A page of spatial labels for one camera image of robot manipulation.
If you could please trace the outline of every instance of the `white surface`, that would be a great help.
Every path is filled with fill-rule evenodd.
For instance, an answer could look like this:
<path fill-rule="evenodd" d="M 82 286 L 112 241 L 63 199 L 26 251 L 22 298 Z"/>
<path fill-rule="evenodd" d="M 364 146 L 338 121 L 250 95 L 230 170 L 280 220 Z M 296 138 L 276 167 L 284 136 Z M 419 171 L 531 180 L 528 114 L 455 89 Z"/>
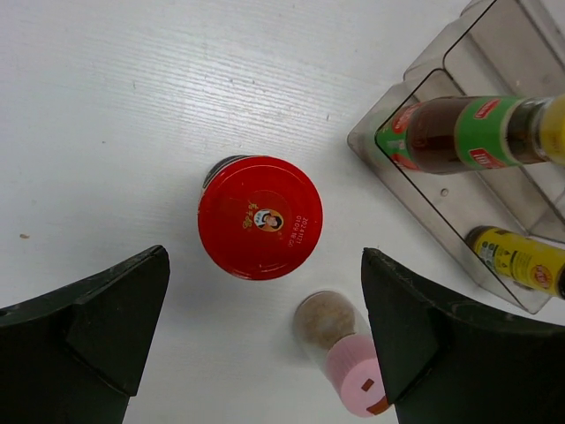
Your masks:
<path fill-rule="evenodd" d="M 362 247 L 515 311 L 476 289 L 345 144 L 466 3 L 0 1 L 0 306 L 163 244 L 169 292 L 125 423 L 358 422 L 289 323 L 322 288 L 363 307 Z M 295 163 L 324 202 L 319 247 L 278 281 L 227 276 L 200 245 L 201 180 L 239 153 Z M 560 312 L 552 302 L 539 318 Z"/>

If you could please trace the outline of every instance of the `pink cap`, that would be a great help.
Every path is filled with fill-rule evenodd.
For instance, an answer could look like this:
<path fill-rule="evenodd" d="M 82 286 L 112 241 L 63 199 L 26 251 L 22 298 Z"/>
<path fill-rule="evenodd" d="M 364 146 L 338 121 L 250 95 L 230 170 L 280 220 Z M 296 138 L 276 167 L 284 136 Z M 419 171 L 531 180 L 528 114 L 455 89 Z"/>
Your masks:
<path fill-rule="evenodd" d="M 371 336 L 354 334 L 337 342 L 326 358 L 326 375 L 350 413 L 368 418 L 388 409 Z"/>

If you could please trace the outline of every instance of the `red jar lid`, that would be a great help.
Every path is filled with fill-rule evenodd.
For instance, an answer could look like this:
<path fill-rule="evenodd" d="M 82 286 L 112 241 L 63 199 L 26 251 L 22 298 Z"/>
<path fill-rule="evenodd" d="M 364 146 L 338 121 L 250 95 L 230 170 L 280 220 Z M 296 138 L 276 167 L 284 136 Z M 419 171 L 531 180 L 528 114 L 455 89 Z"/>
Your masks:
<path fill-rule="evenodd" d="M 226 161 L 200 199 L 202 244 L 214 262 L 249 280 L 298 268 L 318 243 L 320 196 L 296 166 L 269 156 Z"/>

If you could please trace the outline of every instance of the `plastic holder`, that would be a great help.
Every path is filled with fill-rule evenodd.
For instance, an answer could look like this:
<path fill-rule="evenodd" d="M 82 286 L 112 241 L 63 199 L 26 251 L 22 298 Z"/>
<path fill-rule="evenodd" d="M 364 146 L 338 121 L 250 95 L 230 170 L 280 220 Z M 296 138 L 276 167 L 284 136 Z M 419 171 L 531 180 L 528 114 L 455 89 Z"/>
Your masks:
<path fill-rule="evenodd" d="M 544 163 L 449 176 L 403 171 L 374 137 L 402 106 L 435 97 L 563 93 L 565 39 L 546 7 L 539 0 L 473 1 L 348 137 L 351 149 L 476 284 L 532 314 L 549 297 L 495 276 L 463 238 L 476 226 L 494 225 L 565 242 L 565 170 Z"/>

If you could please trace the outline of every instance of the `spice jar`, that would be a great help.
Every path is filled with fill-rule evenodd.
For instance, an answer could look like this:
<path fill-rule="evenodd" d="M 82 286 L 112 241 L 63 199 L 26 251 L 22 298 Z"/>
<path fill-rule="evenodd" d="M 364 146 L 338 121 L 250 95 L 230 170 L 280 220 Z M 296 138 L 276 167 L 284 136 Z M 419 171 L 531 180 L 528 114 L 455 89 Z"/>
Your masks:
<path fill-rule="evenodd" d="M 304 300 L 293 329 L 351 413 L 372 417 L 388 409 L 371 329 L 343 295 L 320 291 Z"/>
<path fill-rule="evenodd" d="M 230 156 L 207 174 L 198 211 L 202 245 L 233 276 L 268 280 L 299 267 L 318 243 L 320 196 L 291 163 Z"/>

